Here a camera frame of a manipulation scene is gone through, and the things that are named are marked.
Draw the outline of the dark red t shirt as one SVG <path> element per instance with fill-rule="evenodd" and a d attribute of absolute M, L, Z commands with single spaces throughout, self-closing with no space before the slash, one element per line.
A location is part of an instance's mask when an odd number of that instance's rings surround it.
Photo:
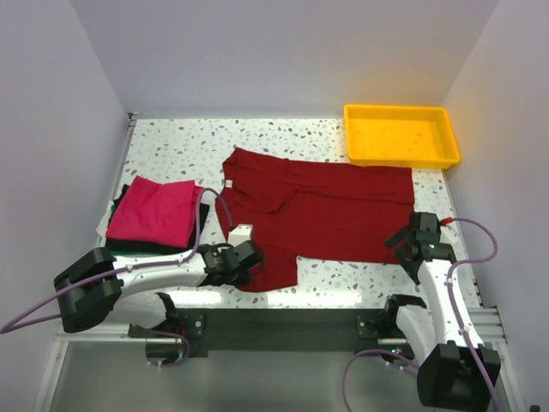
<path fill-rule="evenodd" d="M 226 185 L 216 202 L 221 229 L 252 225 L 264 259 L 242 291 L 297 285 L 299 257 L 396 264 L 384 242 L 414 210 L 410 169 L 292 161 L 242 148 L 222 169 Z"/>

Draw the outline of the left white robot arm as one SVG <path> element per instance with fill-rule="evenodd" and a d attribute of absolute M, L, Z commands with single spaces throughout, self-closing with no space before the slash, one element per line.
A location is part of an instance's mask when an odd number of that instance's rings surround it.
<path fill-rule="evenodd" d="M 263 257 L 249 239 L 160 257 L 115 257 L 98 247 L 58 275 L 53 285 L 63 330 L 79 333 L 104 322 L 124 297 L 163 288 L 248 285 L 256 267 L 263 267 Z"/>

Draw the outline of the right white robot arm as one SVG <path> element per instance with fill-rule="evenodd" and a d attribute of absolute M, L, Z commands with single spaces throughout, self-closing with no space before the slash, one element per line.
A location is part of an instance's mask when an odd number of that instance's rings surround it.
<path fill-rule="evenodd" d="M 458 280 L 464 263 L 443 241 L 442 228 L 451 222 L 413 212 L 408 224 L 386 240 L 425 297 L 391 295 L 375 325 L 390 336 L 406 337 L 418 362 L 417 391 L 423 405 L 499 411 L 495 386 L 501 360 L 485 345 L 468 314 Z"/>

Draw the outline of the folded pink t shirt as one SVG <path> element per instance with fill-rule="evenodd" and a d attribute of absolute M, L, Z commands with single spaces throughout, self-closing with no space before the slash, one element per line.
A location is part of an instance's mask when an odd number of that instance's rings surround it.
<path fill-rule="evenodd" d="M 200 227 L 197 198 L 202 188 L 192 180 L 161 184 L 141 176 L 129 186 L 106 238 L 186 246 L 193 226 Z"/>

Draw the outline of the yellow plastic tray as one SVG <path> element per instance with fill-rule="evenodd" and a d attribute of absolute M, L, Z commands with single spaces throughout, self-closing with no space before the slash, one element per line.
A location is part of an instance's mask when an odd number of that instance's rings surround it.
<path fill-rule="evenodd" d="M 441 106 L 344 106 L 347 158 L 355 166 L 447 170 L 461 154 Z"/>

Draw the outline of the folded white t shirt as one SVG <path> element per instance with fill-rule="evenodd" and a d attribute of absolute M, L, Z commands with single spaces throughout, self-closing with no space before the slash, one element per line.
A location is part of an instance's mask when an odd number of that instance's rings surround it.
<path fill-rule="evenodd" d="M 109 221 L 112 217 L 112 214 L 110 212 L 106 212 L 100 219 L 100 223 L 96 227 L 96 233 L 101 237 L 104 238 L 106 236 L 106 231 L 109 226 Z"/>

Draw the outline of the aluminium frame rail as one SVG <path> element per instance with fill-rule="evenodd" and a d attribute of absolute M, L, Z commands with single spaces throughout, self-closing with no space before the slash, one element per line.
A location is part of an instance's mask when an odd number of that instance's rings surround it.
<path fill-rule="evenodd" d="M 496 307 L 468 308 L 469 317 L 484 342 L 506 342 L 504 327 Z M 100 324 L 90 330 L 65 333 L 61 325 L 55 337 L 64 342 L 123 342 L 131 339 L 127 324 Z"/>

